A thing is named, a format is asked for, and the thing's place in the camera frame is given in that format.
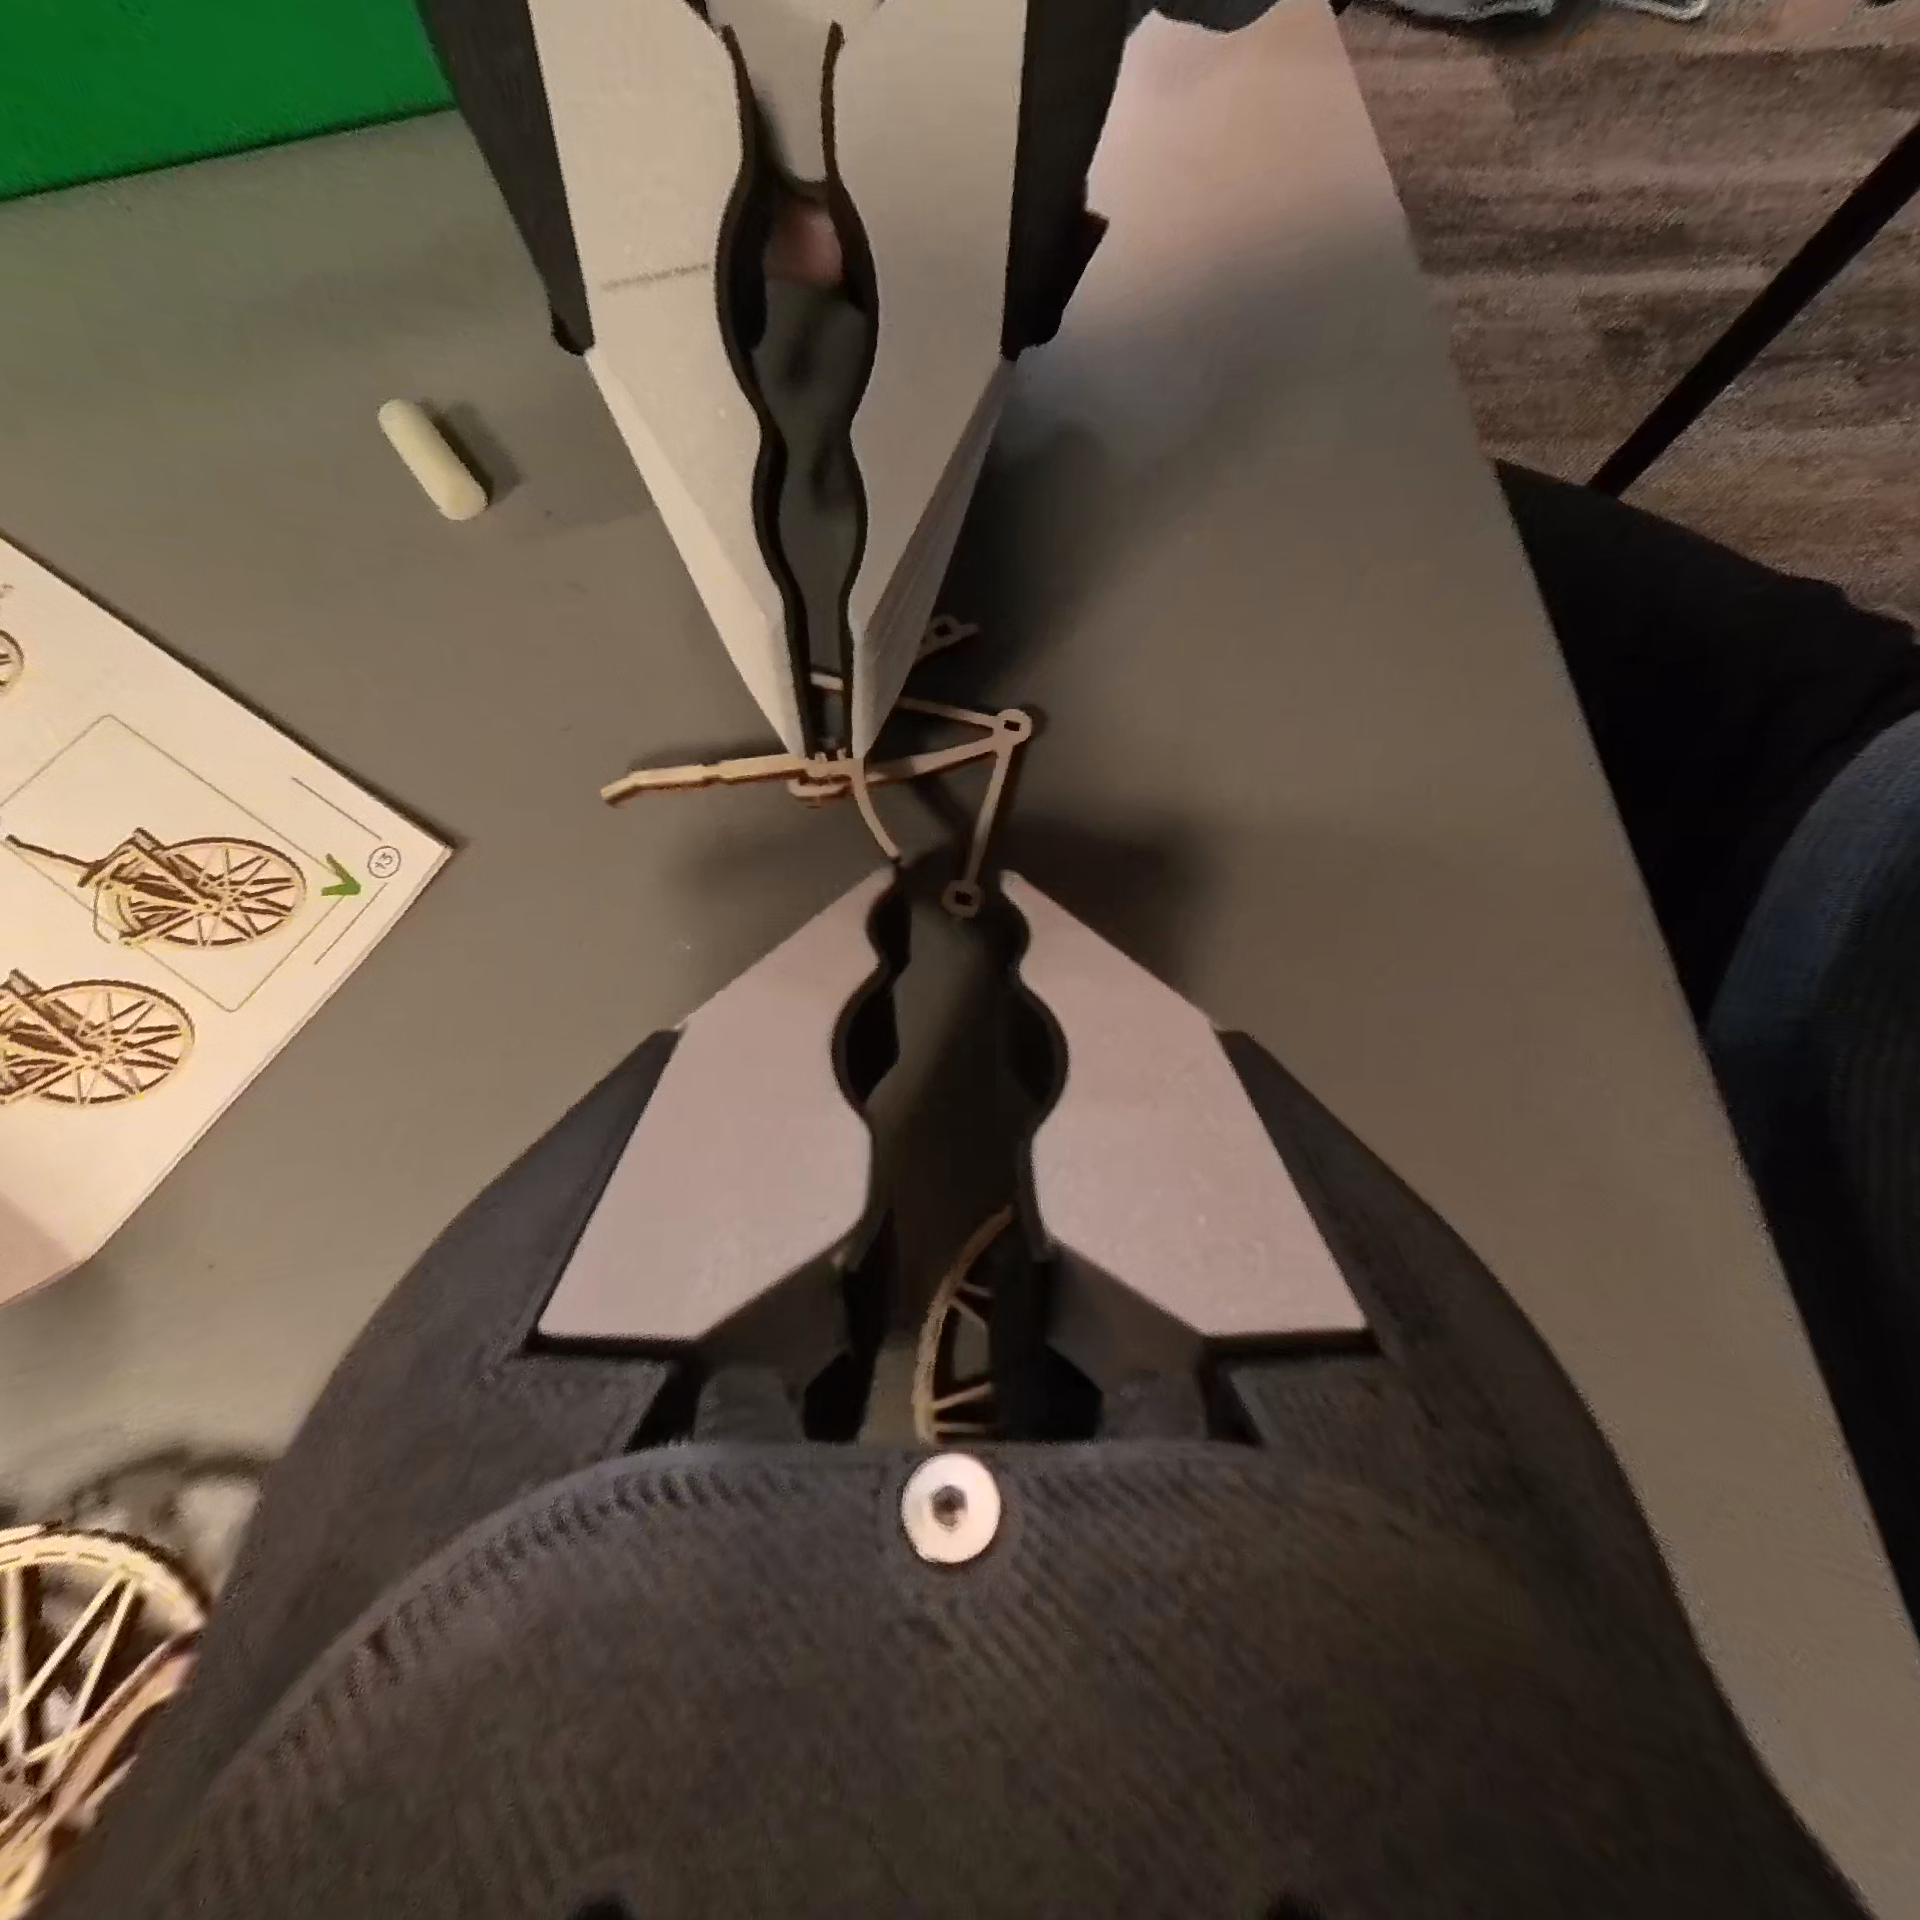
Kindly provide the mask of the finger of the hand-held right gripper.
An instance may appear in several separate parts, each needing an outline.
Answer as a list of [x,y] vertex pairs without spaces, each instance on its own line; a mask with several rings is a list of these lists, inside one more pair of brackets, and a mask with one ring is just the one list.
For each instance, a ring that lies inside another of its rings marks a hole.
[[852,410],[860,557],[848,724],[866,757],[920,658],[1010,364],[1027,3],[881,3],[829,45],[822,149],[848,265],[875,317]]
[[737,36],[693,3],[528,3],[586,373],[737,678],[804,757],[808,616],[780,547],[781,435],[756,393],[766,175]]

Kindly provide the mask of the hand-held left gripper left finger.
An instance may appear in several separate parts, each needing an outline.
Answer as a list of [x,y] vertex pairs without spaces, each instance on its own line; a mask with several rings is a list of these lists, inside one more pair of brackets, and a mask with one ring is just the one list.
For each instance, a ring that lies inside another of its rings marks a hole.
[[832,1362],[876,1236],[875,1093],[909,907],[860,879],[701,1004],[557,1271],[546,1348]]

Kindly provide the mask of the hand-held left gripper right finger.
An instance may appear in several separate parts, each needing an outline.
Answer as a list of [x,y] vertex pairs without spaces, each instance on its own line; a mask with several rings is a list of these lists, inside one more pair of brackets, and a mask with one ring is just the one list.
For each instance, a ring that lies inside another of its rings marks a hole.
[[1369,1317],[1226,1031],[1022,873],[1016,1009],[1043,1042],[1026,1219],[1048,1339],[1100,1391],[1223,1358],[1355,1350]]

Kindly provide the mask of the thin wooden lever part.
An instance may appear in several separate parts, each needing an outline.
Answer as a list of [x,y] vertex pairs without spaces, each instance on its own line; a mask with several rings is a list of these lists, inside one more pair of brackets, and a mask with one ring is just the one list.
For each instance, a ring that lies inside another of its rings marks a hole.
[[609,809],[657,795],[693,795],[712,787],[766,787],[780,782],[794,796],[837,796],[848,789],[848,773],[829,757],[756,754],[716,757],[701,765],[634,768],[600,789]]

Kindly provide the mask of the triangular wooden frame part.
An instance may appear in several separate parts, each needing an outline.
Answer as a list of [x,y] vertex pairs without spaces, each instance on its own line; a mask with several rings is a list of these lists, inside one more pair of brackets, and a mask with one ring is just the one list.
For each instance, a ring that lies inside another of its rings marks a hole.
[[926,696],[898,696],[897,710],[902,710],[917,719],[941,719],[947,729],[959,729],[959,731],[966,731],[966,737],[959,746],[914,749],[908,757],[881,762],[881,765],[875,757],[860,757],[860,762],[866,762],[871,789],[898,787],[898,782],[926,782],[926,778],[968,768],[968,765],[993,765],[985,796],[973,817],[961,866],[945,884],[945,895],[941,895],[941,907],[947,910],[947,917],[973,921],[988,895],[988,853],[993,853],[996,822],[997,822],[1001,800],[1012,782],[1012,765],[1037,736],[1037,719],[1026,710],[980,713],[980,710],[959,710],[950,700],[937,700]]

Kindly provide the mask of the wooden spoked wheel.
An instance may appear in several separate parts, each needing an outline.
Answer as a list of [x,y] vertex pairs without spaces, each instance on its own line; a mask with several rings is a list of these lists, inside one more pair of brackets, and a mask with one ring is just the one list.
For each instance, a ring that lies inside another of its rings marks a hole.
[[937,1282],[909,1373],[920,1447],[1010,1438],[1026,1415],[1027,1246],[1016,1207],[993,1213]]

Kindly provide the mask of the green panel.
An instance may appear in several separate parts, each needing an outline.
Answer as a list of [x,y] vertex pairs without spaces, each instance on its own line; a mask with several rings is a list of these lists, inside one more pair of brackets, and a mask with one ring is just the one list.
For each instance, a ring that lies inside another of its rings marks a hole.
[[444,107],[416,3],[3,3],[3,204]]

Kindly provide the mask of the white wax stick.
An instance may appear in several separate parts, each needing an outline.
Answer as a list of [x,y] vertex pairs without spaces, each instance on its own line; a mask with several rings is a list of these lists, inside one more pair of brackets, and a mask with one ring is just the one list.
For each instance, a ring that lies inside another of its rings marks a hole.
[[382,402],[375,423],[444,522],[458,527],[490,512],[490,486],[465,466],[444,425],[417,402]]

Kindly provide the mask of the paper instruction booklet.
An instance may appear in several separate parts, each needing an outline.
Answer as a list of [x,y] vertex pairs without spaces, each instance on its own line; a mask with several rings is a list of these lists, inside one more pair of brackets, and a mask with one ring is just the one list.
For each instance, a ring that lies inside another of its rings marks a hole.
[[444,862],[3,543],[3,1303],[102,1251]]

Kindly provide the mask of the person's blue jeans leg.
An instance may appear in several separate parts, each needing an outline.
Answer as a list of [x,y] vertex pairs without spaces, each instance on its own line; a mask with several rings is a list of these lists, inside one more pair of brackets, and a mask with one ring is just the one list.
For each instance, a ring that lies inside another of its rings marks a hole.
[[1918,1623],[1918,715],[1850,757],[1790,831],[1708,1046]]

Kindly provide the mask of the person's black garment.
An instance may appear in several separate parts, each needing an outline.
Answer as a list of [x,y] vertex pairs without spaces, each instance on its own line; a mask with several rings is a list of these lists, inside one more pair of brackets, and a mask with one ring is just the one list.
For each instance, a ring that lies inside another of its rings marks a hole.
[[1499,464],[1696,1026],[1816,796],[1918,715],[1918,634],[1597,489]]

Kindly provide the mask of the black metal leg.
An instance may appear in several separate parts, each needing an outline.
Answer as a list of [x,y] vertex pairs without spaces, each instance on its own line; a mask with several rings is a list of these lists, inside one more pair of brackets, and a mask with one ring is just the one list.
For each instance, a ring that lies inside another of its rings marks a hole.
[[1591,489],[1606,497],[1629,492],[1914,200],[1918,124],[1850,188],[1827,220],[1768,276],[1623,443],[1608,452]]

